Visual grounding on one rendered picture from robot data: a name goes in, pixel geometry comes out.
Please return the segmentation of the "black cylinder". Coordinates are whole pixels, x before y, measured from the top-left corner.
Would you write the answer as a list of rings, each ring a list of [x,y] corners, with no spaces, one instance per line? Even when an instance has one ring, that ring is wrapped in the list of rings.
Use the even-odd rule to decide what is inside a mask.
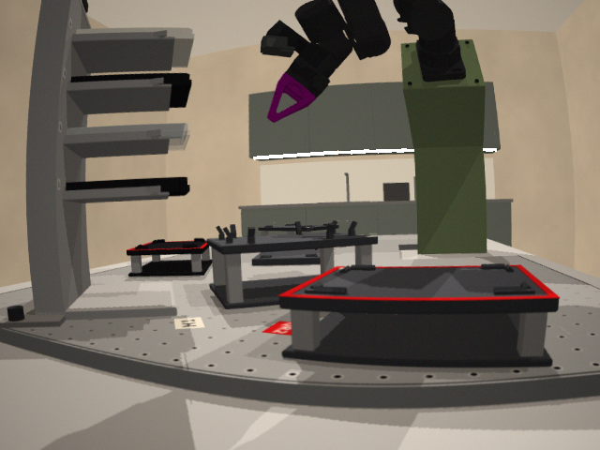
[[[8,320],[18,322],[24,320],[23,306],[12,306],[7,308]]]

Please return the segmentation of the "grey shelf rack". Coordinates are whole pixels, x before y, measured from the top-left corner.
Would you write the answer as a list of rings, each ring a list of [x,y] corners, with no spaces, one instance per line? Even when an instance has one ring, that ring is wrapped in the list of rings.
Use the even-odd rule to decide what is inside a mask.
[[[164,78],[71,82],[91,73],[171,71],[175,37],[89,29],[80,0],[41,0],[26,143],[26,221],[36,316],[66,320],[176,316],[171,282],[91,285],[86,204],[168,200],[160,186],[66,190],[87,158],[168,154],[161,129],[67,135],[88,114],[166,112]]]

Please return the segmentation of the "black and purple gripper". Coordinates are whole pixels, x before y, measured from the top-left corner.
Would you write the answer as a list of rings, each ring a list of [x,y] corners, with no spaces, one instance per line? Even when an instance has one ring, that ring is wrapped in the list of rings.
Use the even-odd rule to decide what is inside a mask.
[[[331,61],[329,59],[331,56],[329,53],[316,68],[302,57],[298,57],[295,60],[292,67],[286,70],[277,82],[275,94],[267,115],[270,121],[275,123],[292,113],[306,108],[323,92],[330,83],[329,77],[338,67],[336,60]],[[297,103],[277,113],[282,93],[286,93],[297,101]]]

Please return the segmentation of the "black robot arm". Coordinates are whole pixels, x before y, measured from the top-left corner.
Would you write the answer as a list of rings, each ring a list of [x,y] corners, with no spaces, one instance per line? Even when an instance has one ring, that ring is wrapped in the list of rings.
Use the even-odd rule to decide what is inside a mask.
[[[261,53],[291,57],[295,50],[299,55],[289,68],[298,57],[316,68],[330,53],[329,59],[336,60],[338,68],[353,48],[360,60],[387,52],[391,38],[375,0],[337,1],[346,22],[333,0],[307,2],[294,16],[310,42],[279,20],[262,37]],[[400,15],[398,22],[408,24],[405,31],[419,36],[415,45],[423,80],[465,79],[451,8],[442,0],[393,0],[393,3]]]

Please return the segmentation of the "white well plate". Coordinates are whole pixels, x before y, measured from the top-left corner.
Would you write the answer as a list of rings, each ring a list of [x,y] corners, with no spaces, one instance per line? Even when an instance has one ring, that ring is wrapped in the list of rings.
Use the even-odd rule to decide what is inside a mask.
[[[190,130],[188,130],[187,123],[141,124],[102,127],[71,127],[67,129],[67,135],[148,131],[157,129],[161,129],[161,136],[170,136],[168,151],[185,151],[186,146],[188,144],[188,139],[190,137]]]

